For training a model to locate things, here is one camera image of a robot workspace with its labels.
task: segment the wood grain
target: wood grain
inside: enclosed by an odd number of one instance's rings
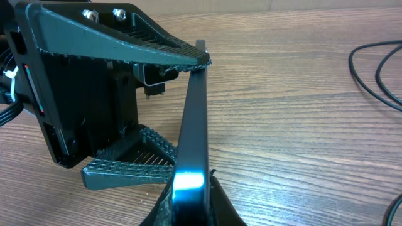
[[[94,0],[93,2],[131,3],[150,15],[402,6],[400,0]]]
[[[402,36],[402,8],[154,16],[171,34],[207,40],[210,167],[248,225],[380,225],[402,193],[402,114],[351,78],[347,57]],[[362,50],[374,72],[392,46]],[[401,96],[402,54],[383,69]],[[176,144],[188,74],[145,100],[139,120]],[[0,225],[137,225],[163,185],[89,191],[52,163],[35,119],[0,128]],[[402,225],[397,214],[393,225]]]

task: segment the black plastic arm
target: black plastic arm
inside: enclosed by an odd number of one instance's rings
[[[196,47],[205,51],[205,41]],[[207,69],[191,72],[173,175],[173,225],[207,225]]]

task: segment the white cable tie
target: white cable tie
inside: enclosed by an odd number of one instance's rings
[[[15,102],[15,76],[17,75],[17,72],[18,72],[18,66],[15,66],[13,71],[7,71],[7,72],[3,71],[3,74],[11,79],[10,94],[13,102]]]
[[[18,66],[15,66],[13,71],[7,71],[7,72],[3,71],[3,74],[9,77],[10,79],[13,79],[17,75],[17,72],[18,72]]]

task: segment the black wire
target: black wire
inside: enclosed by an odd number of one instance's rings
[[[15,102],[11,98],[9,92],[5,93],[7,100],[11,103],[9,107],[0,112],[0,127],[5,125],[5,123],[13,120],[24,110],[23,103],[18,99],[17,95],[14,95]]]
[[[5,51],[0,55],[0,59],[1,59],[1,57],[2,57],[8,50],[10,50],[10,48],[8,48],[7,50],[5,50]]]
[[[377,99],[378,99],[379,101],[381,101],[382,103],[384,103],[384,104],[386,104],[386,105],[388,105],[388,106],[390,106],[390,107],[392,107],[392,108],[394,108],[394,109],[396,109],[396,110],[402,111],[402,107],[400,107],[400,106],[398,106],[398,105],[395,105],[395,104],[392,104],[391,102],[385,100],[384,98],[380,97],[378,94],[376,94],[375,92],[373,92],[367,85],[365,85],[364,82],[363,82],[363,81],[360,79],[360,77],[358,76],[358,74],[357,74],[357,72],[356,72],[356,70],[355,70],[355,68],[354,68],[354,65],[353,65],[353,55],[354,55],[355,52],[357,52],[357,51],[359,51],[359,50],[361,50],[361,49],[363,49],[363,48],[369,48],[369,47],[381,46],[381,45],[391,45],[391,44],[402,44],[402,41],[401,41],[401,40],[397,40],[397,41],[384,41],[384,42],[373,43],[373,44],[368,44],[368,45],[362,45],[362,46],[360,46],[360,47],[357,47],[357,48],[354,49],[354,50],[350,53],[350,55],[349,55],[349,70],[350,70],[351,74],[353,75],[353,77],[357,80],[357,82],[359,82],[359,84],[360,84],[367,92],[369,92],[373,97],[377,98]],[[387,55],[387,56],[384,58],[383,62],[381,62],[381,63],[384,65],[385,61],[386,61],[391,55]],[[380,67],[380,66],[379,66],[379,70],[377,69],[378,74],[379,74],[379,72],[381,71],[381,67]]]
[[[385,64],[385,62],[392,56],[394,55],[394,53],[396,53],[397,51],[399,51],[400,49],[402,49],[402,45],[396,47],[391,53],[389,53],[384,60],[382,60],[382,62],[379,64],[377,71],[376,71],[376,82],[377,85],[379,86],[379,88],[391,99],[393,99],[395,102],[397,102],[399,105],[402,105],[402,100],[397,98],[397,96],[395,96],[393,93],[391,93],[391,91],[389,91],[387,89],[387,87],[383,84],[383,81],[381,80],[381,76],[380,76],[380,72],[381,69],[383,68],[383,65]]]
[[[7,62],[7,64],[6,64],[6,66],[4,67],[4,70],[6,70],[6,68],[7,68],[8,64],[10,63],[10,61],[11,61],[12,59],[14,59],[14,56],[12,56],[12,57],[11,57],[11,58],[8,60],[8,62]]]
[[[381,101],[382,103],[395,108],[396,110],[400,110],[402,111],[402,107],[392,104],[391,102],[385,100],[384,98],[380,97],[378,94],[376,94],[375,92],[373,92],[367,85],[364,84],[364,82],[360,79],[360,77],[357,75],[357,72],[353,66],[353,54],[363,48],[369,48],[369,47],[374,47],[374,46],[381,46],[381,45],[392,45],[392,44],[402,44],[402,41],[397,40],[397,41],[384,41],[384,42],[379,42],[379,43],[373,43],[373,44],[368,44],[368,45],[362,45],[360,47],[357,47],[356,49],[354,49],[352,51],[352,53],[350,53],[349,55],[349,69],[351,74],[353,75],[353,77],[357,80],[357,82],[359,82],[359,84],[367,91],[369,92],[372,96],[374,96],[375,98],[377,98],[379,101]],[[378,65],[377,67],[377,71],[376,71],[376,82],[378,84],[378,86],[380,87],[380,89],[392,100],[394,100],[395,102],[397,102],[399,105],[402,105],[402,100],[400,100],[399,98],[397,98],[397,96],[395,96],[394,94],[391,93],[391,91],[389,91],[387,89],[387,87],[383,84],[383,81],[381,80],[381,69],[383,68],[383,65],[385,64],[385,62],[392,56],[394,55],[397,51],[399,51],[400,49],[402,49],[402,45],[396,47],[393,51],[391,51],[391,53],[388,53],[388,55],[386,55],[386,57],[384,57],[384,59],[381,61],[381,63]],[[392,219],[395,216],[395,213],[398,209],[398,207],[401,205],[402,203],[402,195],[398,196],[395,200],[392,201],[392,203],[389,205],[387,211],[385,212],[384,215],[384,219],[383,219],[383,226],[391,226],[392,224]]]
[[[9,56],[12,56],[12,55],[13,55],[13,52],[9,53],[9,54],[5,57],[4,61],[2,62],[1,66],[0,66],[0,69],[3,68],[3,70],[6,70],[6,68],[3,67],[3,66],[4,66],[4,63],[6,63],[6,60],[8,59],[8,57],[9,57]]]
[[[398,209],[401,203],[402,203],[402,195],[398,196],[391,202],[387,211],[385,212],[383,226],[391,226],[392,219],[394,218],[396,210]]]

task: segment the metal pin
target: metal pin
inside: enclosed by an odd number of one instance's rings
[[[82,15],[85,16],[85,18],[95,21],[96,23],[99,23],[99,15],[97,11],[91,11],[88,9],[85,9],[82,11]]]
[[[126,20],[126,12],[122,9],[113,9],[113,15],[116,17],[117,21]]]
[[[165,75],[166,75],[166,69],[160,68],[160,69],[159,69],[159,76],[164,77]]]

